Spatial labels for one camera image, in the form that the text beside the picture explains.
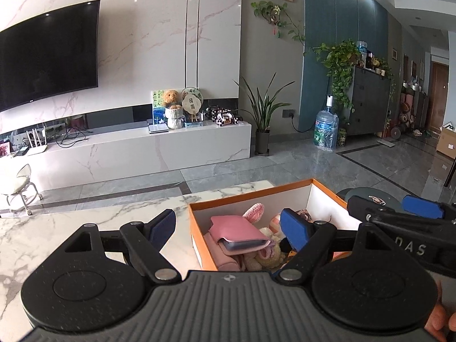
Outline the person's hand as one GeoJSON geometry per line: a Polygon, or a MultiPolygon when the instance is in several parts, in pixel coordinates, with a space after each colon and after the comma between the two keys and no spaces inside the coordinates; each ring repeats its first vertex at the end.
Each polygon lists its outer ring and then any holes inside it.
{"type": "Polygon", "coordinates": [[[450,332],[455,332],[455,313],[451,315],[444,308],[441,297],[441,280],[437,284],[437,302],[429,316],[424,329],[437,341],[445,342],[450,332]]]}

